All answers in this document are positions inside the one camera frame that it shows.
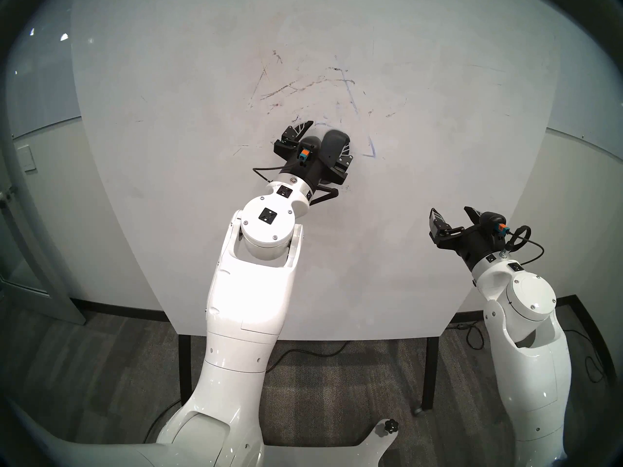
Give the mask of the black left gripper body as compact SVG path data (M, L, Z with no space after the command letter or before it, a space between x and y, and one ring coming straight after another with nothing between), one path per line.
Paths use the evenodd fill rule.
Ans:
M285 159L279 173L297 176L310 187L345 182L347 171L340 172L335 168L335 161L343 148L348 148L348 140L303 140L297 148L282 148L280 140L274 142L274 153Z

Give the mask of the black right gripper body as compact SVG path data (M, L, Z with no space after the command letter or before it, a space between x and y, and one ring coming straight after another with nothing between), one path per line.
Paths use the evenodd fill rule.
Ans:
M453 250L464 261L469 271L482 259L505 247L505 239L479 225L441 230L435 235L437 248Z

